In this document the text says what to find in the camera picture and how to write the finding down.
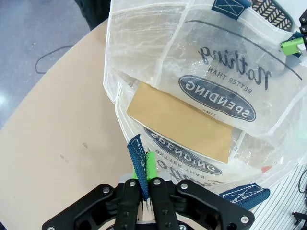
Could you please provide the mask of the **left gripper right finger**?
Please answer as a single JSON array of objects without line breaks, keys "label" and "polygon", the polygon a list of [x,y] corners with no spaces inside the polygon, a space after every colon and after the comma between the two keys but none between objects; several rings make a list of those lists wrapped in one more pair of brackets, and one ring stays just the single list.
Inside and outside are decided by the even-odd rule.
[{"label": "left gripper right finger", "polygon": [[149,193],[159,230],[248,230],[255,221],[251,211],[227,201],[197,183],[177,184],[158,177],[155,153],[146,153]]}]

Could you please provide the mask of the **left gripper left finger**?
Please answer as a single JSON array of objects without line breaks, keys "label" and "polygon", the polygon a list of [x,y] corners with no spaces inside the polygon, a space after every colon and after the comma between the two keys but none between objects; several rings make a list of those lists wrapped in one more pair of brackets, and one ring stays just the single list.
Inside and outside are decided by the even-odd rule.
[{"label": "left gripper left finger", "polygon": [[43,230],[97,230],[115,219],[115,228],[136,229],[141,189],[136,173],[127,174],[116,187],[100,184],[46,221]]}]

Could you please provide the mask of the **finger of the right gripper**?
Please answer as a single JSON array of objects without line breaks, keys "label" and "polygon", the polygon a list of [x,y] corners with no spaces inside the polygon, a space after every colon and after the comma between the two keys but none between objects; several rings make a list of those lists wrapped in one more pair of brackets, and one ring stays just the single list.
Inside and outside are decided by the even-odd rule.
[{"label": "finger of the right gripper", "polygon": [[302,15],[299,18],[299,21],[301,23],[301,26],[299,27],[300,33],[306,33],[307,32],[307,9],[302,13]]},{"label": "finger of the right gripper", "polygon": [[281,49],[286,56],[294,54],[307,55],[307,45],[303,37],[281,43]]}]

